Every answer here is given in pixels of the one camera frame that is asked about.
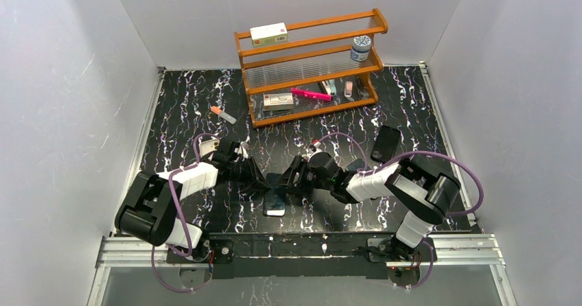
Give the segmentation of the pink marker pen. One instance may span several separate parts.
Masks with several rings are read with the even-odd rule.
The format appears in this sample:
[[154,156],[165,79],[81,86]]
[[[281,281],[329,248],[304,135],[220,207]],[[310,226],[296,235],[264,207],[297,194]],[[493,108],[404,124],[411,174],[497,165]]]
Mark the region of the pink marker pen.
[[309,99],[317,99],[317,100],[321,100],[321,101],[325,101],[325,102],[330,102],[332,99],[331,95],[325,94],[325,93],[318,93],[318,92],[314,92],[314,91],[306,91],[306,90],[302,90],[302,89],[294,89],[291,88],[291,93],[293,95],[297,95],[299,97],[305,97],[305,98],[309,98]]

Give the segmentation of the orange grey utility knife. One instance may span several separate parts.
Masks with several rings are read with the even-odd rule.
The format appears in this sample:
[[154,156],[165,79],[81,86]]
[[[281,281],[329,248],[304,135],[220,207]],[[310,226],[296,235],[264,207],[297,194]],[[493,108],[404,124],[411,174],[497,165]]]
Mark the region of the orange grey utility knife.
[[218,117],[222,118],[223,120],[229,122],[230,124],[236,124],[237,119],[232,115],[224,112],[221,108],[217,106],[212,106],[210,108],[211,112],[217,115]]

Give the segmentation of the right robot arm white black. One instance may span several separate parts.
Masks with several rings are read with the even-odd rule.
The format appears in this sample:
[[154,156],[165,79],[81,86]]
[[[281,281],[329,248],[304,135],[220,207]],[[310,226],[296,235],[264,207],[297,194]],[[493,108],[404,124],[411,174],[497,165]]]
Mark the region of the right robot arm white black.
[[280,216],[286,198],[307,197],[313,190],[327,190],[343,204],[396,197],[408,210],[395,234],[379,246],[367,246],[370,254],[390,260],[405,260],[440,225],[450,212],[461,190],[457,178],[435,171],[414,155],[401,155],[384,167],[367,169],[357,165],[342,168],[330,154],[317,152],[309,158],[297,156],[282,174],[269,174],[270,190],[264,197],[264,215]]

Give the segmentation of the beige phone case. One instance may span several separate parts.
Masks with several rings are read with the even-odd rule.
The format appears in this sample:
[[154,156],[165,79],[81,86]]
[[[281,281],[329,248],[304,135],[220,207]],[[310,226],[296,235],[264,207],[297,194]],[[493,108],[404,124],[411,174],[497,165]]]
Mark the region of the beige phone case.
[[264,196],[263,214],[270,217],[282,217],[286,212],[286,200],[281,200],[276,194]]

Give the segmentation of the orange wooden shelf rack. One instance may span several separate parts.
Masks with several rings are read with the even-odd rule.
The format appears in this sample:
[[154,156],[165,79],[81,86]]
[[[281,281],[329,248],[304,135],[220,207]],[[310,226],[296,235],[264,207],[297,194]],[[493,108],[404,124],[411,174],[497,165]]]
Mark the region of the orange wooden shelf rack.
[[[388,21],[379,9],[291,23],[287,31],[287,42],[262,47],[252,46],[250,32],[234,34],[254,128],[377,103],[371,75],[384,65],[376,49],[370,49],[364,62],[352,60],[350,52],[354,37],[387,33]],[[319,84],[323,80],[335,81],[330,102],[295,95],[292,110],[264,109],[265,93],[289,93],[291,88],[325,93]],[[347,81],[353,82],[352,98],[344,96]]]

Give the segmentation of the white green box top shelf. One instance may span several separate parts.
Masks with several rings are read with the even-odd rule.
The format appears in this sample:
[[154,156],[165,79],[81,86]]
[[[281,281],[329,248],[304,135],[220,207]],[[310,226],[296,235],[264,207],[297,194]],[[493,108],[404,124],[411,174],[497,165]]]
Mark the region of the white green box top shelf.
[[249,32],[253,47],[274,45],[288,41],[288,31],[285,23],[252,27]]

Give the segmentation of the white green correction tape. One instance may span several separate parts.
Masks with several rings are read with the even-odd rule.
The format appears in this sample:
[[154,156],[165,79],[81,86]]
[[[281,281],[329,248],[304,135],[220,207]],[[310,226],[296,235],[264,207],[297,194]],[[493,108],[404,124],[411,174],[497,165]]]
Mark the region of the white green correction tape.
[[335,96],[336,95],[336,86],[335,86],[335,81],[334,80],[323,80],[319,82],[322,90],[330,95],[330,96]]

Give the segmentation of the black smartphone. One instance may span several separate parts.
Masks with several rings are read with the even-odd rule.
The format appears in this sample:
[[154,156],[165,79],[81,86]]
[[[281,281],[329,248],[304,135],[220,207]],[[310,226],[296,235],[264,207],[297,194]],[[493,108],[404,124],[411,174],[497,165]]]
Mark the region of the black smartphone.
[[286,212],[287,187],[281,183],[281,174],[269,173],[266,180],[270,189],[264,195],[263,214],[270,217],[282,217]]

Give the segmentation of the white red box bottom shelf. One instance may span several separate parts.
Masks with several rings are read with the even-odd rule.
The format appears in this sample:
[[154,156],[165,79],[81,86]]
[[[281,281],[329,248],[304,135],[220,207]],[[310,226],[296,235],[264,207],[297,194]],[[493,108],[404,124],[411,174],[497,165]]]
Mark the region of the white red box bottom shelf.
[[265,110],[292,110],[294,97],[291,93],[265,93],[263,94],[263,104]]

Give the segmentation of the white blue patterned jar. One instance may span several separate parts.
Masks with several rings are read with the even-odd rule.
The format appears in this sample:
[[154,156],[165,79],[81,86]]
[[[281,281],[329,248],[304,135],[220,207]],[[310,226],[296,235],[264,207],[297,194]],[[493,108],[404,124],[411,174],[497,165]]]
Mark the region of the white blue patterned jar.
[[368,56],[372,45],[370,36],[356,36],[352,40],[350,58],[357,62],[364,62]]

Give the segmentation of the smartphone with silver edge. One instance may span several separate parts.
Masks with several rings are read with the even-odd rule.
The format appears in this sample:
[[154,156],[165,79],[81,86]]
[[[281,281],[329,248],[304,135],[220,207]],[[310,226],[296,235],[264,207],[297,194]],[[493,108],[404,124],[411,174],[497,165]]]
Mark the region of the smartphone with silver edge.
[[357,158],[356,160],[352,161],[350,164],[346,166],[346,170],[348,172],[361,172],[365,171],[367,166],[363,159]]

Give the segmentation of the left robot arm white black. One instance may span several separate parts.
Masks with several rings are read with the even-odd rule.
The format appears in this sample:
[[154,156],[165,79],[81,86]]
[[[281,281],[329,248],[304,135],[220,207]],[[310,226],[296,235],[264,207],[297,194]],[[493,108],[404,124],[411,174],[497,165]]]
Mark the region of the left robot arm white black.
[[214,147],[198,154],[195,163],[165,173],[139,172],[117,211],[114,226],[157,247],[163,244],[191,257],[204,235],[186,221],[181,200],[223,183],[236,183],[244,193],[269,190],[243,143],[213,139]]

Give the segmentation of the black phone case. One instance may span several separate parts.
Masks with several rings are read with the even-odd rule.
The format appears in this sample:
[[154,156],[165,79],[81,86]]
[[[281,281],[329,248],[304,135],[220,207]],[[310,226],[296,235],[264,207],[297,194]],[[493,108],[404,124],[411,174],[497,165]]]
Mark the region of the black phone case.
[[378,163],[385,163],[391,160],[398,147],[401,139],[401,132],[390,126],[381,126],[376,135],[370,158]]

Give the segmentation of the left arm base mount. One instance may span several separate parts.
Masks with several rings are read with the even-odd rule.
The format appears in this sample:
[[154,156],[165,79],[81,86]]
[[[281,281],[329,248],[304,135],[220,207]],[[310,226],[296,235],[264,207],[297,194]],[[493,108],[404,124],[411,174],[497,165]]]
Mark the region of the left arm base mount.
[[204,239],[186,258],[179,270],[179,279],[186,290],[195,292],[212,280],[217,264],[232,262],[233,244],[226,239]]

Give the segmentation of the small pink eraser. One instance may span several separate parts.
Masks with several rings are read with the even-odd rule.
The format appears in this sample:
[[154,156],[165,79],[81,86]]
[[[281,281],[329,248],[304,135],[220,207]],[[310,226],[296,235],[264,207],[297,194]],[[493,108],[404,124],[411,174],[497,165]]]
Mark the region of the small pink eraser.
[[352,98],[352,93],[353,93],[353,82],[351,82],[351,81],[345,82],[344,96],[346,98]]

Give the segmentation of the aluminium front rail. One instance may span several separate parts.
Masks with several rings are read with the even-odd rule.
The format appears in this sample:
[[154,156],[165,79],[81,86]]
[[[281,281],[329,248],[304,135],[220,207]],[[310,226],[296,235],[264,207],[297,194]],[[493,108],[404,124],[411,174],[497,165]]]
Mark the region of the aluminium front rail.
[[[493,234],[436,234],[432,236],[437,265],[486,265],[503,305],[516,305],[505,270],[501,249]],[[89,305],[99,305],[104,297],[112,268],[147,268],[151,247],[134,237],[106,237],[102,240],[96,261],[96,272],[89,296]]]

